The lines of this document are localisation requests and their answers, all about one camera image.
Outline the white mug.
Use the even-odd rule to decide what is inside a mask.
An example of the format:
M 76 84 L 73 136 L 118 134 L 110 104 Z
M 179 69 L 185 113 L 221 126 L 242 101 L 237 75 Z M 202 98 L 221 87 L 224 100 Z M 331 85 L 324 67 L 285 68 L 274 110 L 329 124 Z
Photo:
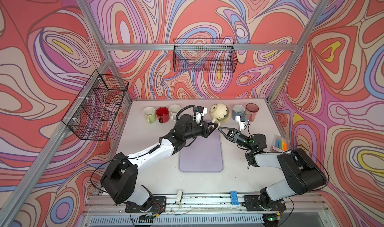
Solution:
M 169 107 L 169 113 L 170 113 L 170 118 L 171 120 L 175 121 L 176 120 L 176 115 L 177 113 L 181 110 L 181 107 L 177 104 L 173 104 Z

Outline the red mug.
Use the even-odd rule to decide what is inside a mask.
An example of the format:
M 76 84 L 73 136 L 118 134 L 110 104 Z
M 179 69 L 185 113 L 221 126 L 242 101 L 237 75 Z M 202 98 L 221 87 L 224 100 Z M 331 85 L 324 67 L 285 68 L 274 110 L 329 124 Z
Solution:
M 169 113 L 169 109 L 167 107 L 157 108 L 156 115 L 158 117 L 160 124 L 164 124 L 170 120 L 170 113 Z

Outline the pink cartoon mug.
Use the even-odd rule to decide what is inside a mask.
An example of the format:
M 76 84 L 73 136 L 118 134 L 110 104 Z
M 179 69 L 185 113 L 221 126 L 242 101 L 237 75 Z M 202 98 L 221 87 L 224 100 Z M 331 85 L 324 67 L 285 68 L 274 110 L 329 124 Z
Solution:
M 254 103 L 246 104 L 246 117 L 249 122 L 253 122 L 255 120 L 256 114 L 259 111 L 259 106 Z

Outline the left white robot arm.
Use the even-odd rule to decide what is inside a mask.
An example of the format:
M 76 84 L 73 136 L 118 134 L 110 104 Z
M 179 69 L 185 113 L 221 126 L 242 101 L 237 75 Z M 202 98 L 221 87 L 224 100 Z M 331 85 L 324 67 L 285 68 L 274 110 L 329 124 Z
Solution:
M 194 142 L 198 137 L 208 138 L 220 124 L 215 120 L 204 121 L 207 111 L 195 105 L 182 108 L 176 115 L 173 128 L 159 137 L 156 144 L 128 156 L 118 153 L 108 161 L 100 184 L 114 203 L 119 205 L 128 201 L 138 206 L 146 205 L 152 194 L 144 186 L 137 185 L 139 172 L 188 147 L 188 140 Z

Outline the blue floral mug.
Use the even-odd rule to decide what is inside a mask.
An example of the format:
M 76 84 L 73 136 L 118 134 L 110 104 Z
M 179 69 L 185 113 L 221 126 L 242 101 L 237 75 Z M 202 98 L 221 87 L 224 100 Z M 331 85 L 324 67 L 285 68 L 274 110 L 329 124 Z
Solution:
M 236 104 L 233 106 L 232 117 L 236 121 L 237 116 L 245 116 L 246 109 L 243 105 Z

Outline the light green mug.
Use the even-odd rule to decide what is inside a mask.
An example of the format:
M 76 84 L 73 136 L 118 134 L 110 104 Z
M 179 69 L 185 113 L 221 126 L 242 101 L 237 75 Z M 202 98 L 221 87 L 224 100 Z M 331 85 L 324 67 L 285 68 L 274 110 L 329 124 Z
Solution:
M 153 124 L 157 120 L 156 109 L 154 107 L 146 107 L 143 110 L 143 114 L 148 124 Z

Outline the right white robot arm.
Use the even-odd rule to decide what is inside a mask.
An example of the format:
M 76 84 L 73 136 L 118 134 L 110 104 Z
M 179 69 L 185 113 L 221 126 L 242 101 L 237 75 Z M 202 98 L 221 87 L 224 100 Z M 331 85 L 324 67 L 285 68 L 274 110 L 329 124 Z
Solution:
M 219 127 L 219 132 L 230 142 L 246 150 L 249 166 L 280 169 L 284 179 L 261 189 L 257 203 L 263 210 L 271 210 L 284 198 L 303 195 L 327 184 L 324 172 L 302 149 L 286 152 L 265 152 L 264 134 L 246 136 L 235 128 Z

